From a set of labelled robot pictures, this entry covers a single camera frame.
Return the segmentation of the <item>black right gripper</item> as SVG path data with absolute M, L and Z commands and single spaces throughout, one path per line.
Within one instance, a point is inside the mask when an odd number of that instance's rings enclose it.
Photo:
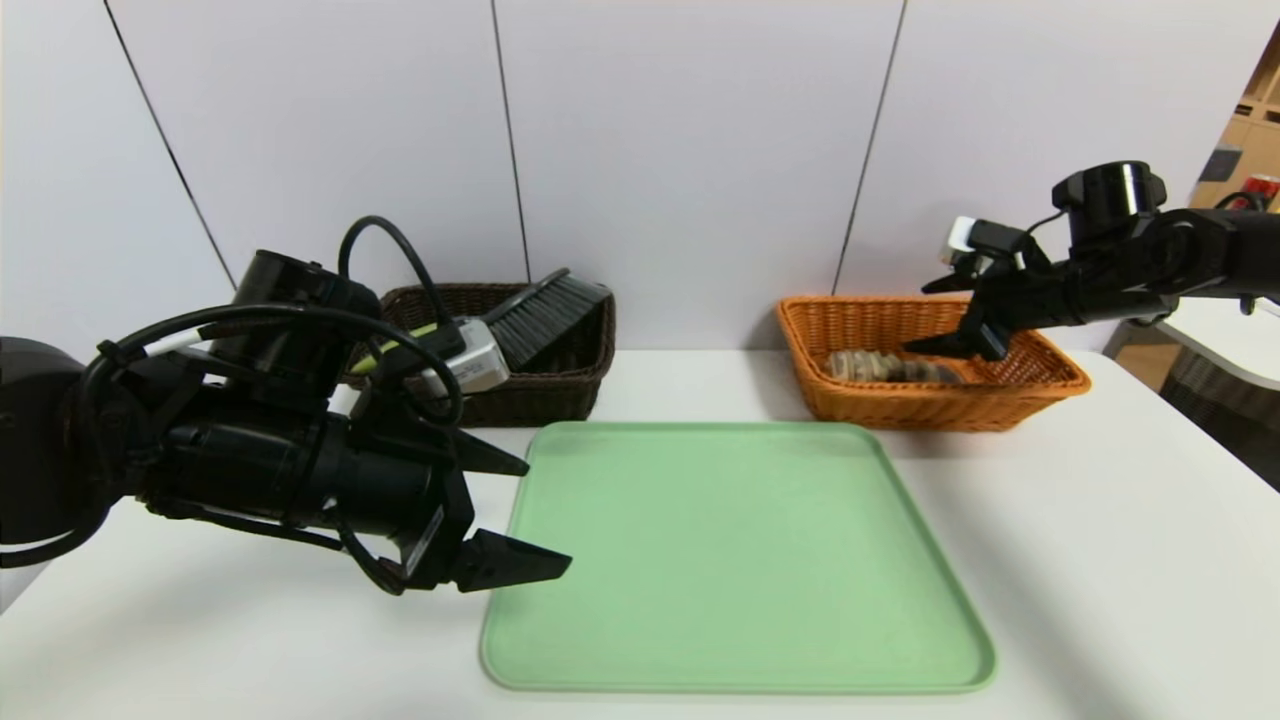
M 1002 360 L 1021 331 L 1074 325 L 1082 272 L 1041 254 L 974 254 L 950 274 L 922 286 L 924 295 L 972 292 L 960 327 L 902 343 L 910 354 Z

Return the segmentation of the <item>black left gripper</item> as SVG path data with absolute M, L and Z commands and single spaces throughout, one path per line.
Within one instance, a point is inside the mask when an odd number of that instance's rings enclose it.
M 525 477 L 520 456 L 411 410 L 375 407 L 334 416 L 323 443 L 323 527 L 388 594 L 458 592 L 552 582 L 573 559 L 477 529 L 463 471 Z

